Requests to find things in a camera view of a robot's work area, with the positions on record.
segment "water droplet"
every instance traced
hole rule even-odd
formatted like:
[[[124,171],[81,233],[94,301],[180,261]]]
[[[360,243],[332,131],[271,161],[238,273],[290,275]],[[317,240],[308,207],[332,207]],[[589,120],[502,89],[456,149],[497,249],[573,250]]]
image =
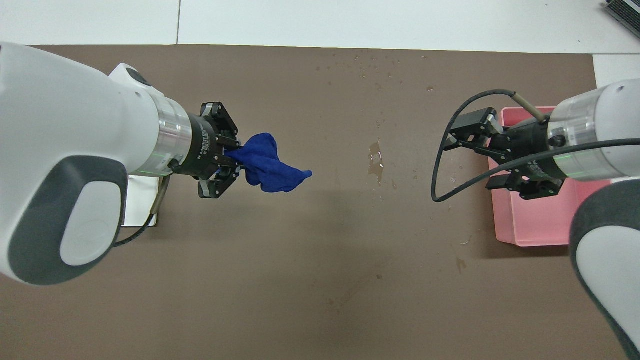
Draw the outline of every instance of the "water droplet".
[[[378,186],[382,186],[382,172],[385,166],[382,162],[382,150],[380,149],[380,138],[369,147],[369,175],[378,177]]]

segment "water spill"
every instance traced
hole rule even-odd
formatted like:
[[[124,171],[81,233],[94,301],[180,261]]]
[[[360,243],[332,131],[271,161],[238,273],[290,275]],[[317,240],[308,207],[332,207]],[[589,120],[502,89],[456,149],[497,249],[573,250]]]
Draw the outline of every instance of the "water spill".
[[[369,175],[378,177],[378,186],[382,186],[382,172],[385,169],[382,162],[382,150],[380,149],[380,138],[369,147]]]
[[[460,275],[462,275],[462,269],[467,268],[467,263],[456,256],[456,267],[458,268],[458,272],[460,273]]]

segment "white surface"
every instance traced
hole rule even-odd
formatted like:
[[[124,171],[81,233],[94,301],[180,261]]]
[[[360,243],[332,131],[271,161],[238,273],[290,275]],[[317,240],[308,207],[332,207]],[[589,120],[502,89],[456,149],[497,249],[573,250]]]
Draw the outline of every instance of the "white surface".
[[[0,40],[175,44],[179,0],[0,0]]]
[[[590,231],[577,249],[578,269],[604,308],[640,345],[640,232],[620,226]]]
[[[640,53],[640,40],[604,13],[603,3],[0,0],[0,40],[37,45],[176,44],[178,39],[180,44]]]
[[[628,79],[640,79],[640,55],[593,55],[598,88]]]
[[[180,44],[640,53],[601,0],[182,0]]]
[[[122,226],[140,227],[144,225],[156,199],[158,186],[159,179],[157,177],[129,176],[127,203]],[[154,226],[156,221],[157,217],[154,217],[149,226]]]
[[[94,181],[82,189],[60,243],[60,258],[80,266],[99,258],[111,247],[120,221],[120,188]]]

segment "blue towel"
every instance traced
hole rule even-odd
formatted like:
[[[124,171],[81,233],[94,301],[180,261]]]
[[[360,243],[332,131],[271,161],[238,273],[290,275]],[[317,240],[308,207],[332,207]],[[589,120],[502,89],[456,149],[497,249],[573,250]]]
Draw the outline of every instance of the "blue towel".
[[[243,164],[247,183],[260,184],[263,192],[288,193],[312,175],[311,171],[300,171],[282,163],[276,140],[267,133],[255,135],[242,148],[227,151],[225,155]]]

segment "pink container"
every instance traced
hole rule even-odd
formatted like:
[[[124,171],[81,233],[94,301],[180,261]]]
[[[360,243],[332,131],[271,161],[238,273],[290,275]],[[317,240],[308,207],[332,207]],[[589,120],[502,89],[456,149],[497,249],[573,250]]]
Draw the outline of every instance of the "pink container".
[[[538,109],[548,113],[555,108]],[[523,108],[504,108],[500,123],[514,126],[529,118],[531,115]],[[496,166],[489,159],[489,168]],[[536,200],[522,200],[518,193],[506,189],[492,190],[495,236],[504,243],[520,247],[568,245],[571,221],[578,207],[592,193],[608,184],[611,181],[583,183],[567,179],[558,195]]]

